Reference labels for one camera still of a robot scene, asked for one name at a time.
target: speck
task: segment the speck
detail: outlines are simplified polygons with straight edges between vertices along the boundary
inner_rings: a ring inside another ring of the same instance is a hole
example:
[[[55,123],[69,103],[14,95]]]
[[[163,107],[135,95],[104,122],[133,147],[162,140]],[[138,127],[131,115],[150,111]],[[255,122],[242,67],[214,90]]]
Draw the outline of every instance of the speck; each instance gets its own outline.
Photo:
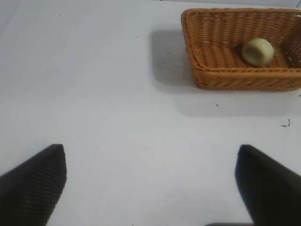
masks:
[[[281,125],[282,127],[290,127],[290,125],[291,125],[291,120],[290,119],[287,119],[287,121],[288,121],[288,125]]]

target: woven basket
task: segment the woven basket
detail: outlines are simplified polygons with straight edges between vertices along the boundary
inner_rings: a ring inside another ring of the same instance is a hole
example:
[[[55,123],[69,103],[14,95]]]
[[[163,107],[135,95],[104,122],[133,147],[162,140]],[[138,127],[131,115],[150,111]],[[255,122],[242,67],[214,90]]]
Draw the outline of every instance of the woven basket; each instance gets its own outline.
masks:
[[[182,13],[192,75],[201,89],[289,91],[301,87],[301,11],[296,9],[212,8]],[[244,43],[268,40],[275,56],[251,67],[241,56]]]

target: yellow ball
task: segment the yellow ball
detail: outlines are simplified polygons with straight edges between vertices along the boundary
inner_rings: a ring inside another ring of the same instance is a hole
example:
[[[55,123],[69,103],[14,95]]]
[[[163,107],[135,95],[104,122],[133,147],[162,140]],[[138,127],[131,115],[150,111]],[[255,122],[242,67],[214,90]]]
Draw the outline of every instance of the yellow ball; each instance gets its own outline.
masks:
[[[272,60],[274,48],[267,40],[255,38],[243,46],[242,56],[252,66],[261,67]]]

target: white table surface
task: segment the white table surface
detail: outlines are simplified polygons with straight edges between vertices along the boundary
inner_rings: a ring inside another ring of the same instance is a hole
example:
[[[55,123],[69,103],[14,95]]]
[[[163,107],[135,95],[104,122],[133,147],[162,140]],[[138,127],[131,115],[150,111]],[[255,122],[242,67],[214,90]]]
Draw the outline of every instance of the white table surface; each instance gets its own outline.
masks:
[[[64,145],[49,226],[251,222],[234,179],[241,144],[301,174],[301,91],[194,85],[180,15],[200,7],[239,6],[18,2],[0,32],[0,173]]]

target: basket rim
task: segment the basket rim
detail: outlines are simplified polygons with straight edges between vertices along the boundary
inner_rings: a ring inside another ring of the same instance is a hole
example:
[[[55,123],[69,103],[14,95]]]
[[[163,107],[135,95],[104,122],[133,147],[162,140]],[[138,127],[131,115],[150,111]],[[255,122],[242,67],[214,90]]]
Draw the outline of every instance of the basket rim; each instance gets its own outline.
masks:
[[[201,13],[232,13],[232,12],[265,12],[265,13],[274,13],[274,12],[282,12],[282,13],[289,13],[289,14],[296,14],[296,16],[301,15],[301,10],[299,9],[289,9],[289,8],[190,8],[182,12],[181,15],[181,23],[182,29],[186,40],[186,49],[187,51],[191,52],[190,62],[194,69],[204,71],[204,72],[215,72],[215,73],[287,73],[286,77],[295,77],[297,74],[301,76],[301,68],[283,68],[283,67],[233,67],[233,68],[226,68],[226,67],[217,67],[211,68],[205,65],[200,64],[200,62],[196,59],[195,53],[193,51],[190,32],[187,25],[187,17],[191,14],[201,14]]]
[[[252,77],[252,78],[263,78],[263,77],[271,77],[270,73],[271,72],[266,72],[266,71],[258,71],[256,73],[254,73],[254,71],[207,71],[207,70],[200,70],[196,67],[192,68],[193,70],[197,70],[197,71],[201,71],[203,73],[203,75],[206,75],[208,77]],[[293,78],[301,78],[301,73],[299,71],[293,71],[290,73],[284,73],[284,72],[280,72],[280,73],[273,73],[273,78],[288,78],[288,77],[293,77]]]

